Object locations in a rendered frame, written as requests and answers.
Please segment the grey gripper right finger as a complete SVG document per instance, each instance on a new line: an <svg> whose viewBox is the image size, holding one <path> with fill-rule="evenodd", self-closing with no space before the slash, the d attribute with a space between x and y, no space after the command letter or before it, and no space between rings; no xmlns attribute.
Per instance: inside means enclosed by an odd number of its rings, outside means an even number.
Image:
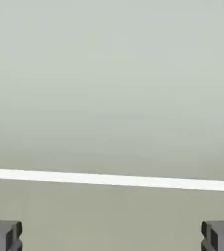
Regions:
<svg viewBox="0 0 224 251"><path fill-rule="evenodd" d="M202 221L201 251L224 251L224 220Z"/></svg>

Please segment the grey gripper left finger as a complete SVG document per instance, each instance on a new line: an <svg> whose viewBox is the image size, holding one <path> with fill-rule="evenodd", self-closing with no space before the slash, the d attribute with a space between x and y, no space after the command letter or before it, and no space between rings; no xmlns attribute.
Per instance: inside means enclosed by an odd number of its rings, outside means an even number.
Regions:
<svg viewBox="0 0 224 251"><path fill-rule="evenodd" d="M0 251L23 251L21 221L0 220Z"/></svg>

